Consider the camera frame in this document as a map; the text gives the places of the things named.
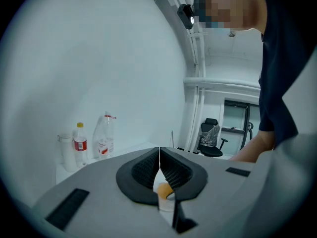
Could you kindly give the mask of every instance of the person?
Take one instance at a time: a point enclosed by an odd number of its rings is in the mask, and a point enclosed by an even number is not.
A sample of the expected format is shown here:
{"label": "person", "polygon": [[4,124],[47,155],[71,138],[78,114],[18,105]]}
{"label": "person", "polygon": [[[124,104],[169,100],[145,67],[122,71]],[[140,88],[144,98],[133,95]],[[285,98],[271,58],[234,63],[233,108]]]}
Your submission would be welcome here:
{"label": "person", "polygon": [[259,155],[298,134],[282,96],[303,70],[316,45],[308,34],[305,0],[194,0],[206,28],[255,28],[262,34],[258,134],[230,160],[256,162]]}

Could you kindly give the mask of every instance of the chair seat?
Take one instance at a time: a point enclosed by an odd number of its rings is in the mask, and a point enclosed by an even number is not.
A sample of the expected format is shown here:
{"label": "chair seat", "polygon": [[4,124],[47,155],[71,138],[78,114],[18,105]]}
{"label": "chair seat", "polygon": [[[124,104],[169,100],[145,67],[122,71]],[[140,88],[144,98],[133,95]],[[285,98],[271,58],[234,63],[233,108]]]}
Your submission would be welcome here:
{"label": "chair seat", "polygon": [[208,157],[220,157],[222,156],[222,152],[215,146],[199,146],[200,152]]}

